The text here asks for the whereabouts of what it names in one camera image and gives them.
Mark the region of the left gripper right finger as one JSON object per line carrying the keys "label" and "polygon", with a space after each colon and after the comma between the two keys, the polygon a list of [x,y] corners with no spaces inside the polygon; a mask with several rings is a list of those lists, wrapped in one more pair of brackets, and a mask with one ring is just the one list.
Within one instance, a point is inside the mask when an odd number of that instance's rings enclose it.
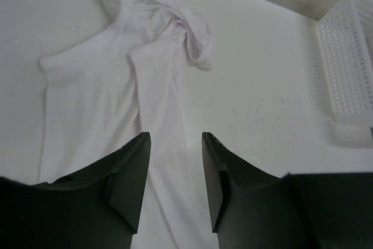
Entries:
{"label": "left gripper right finger", "polygon": [[371,248],[372,174],[278,178],[202,134],[212,231],[220,248]]}

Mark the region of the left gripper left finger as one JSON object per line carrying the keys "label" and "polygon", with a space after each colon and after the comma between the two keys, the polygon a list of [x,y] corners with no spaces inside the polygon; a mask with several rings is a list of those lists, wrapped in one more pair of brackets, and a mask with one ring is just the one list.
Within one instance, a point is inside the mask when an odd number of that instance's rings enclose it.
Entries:
{"label": "left gripper left finger", "polygon": [[138,232],[151,138],[142,132],[53,183],[1,178],[2,248],[129,248]]}

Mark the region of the white tank top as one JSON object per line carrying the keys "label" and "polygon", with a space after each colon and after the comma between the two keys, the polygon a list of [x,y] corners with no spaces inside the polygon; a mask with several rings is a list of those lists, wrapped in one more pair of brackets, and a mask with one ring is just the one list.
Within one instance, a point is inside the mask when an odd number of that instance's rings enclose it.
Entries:
{"label": "white tank top", "polygon": [[41,59],[47,78],[39,182],[95,162],[148,132],[152,147],[133,248],[217,248],[196,199],[181,67],[211,69],[207,20],[178,0],[102,0],[112,23]]}

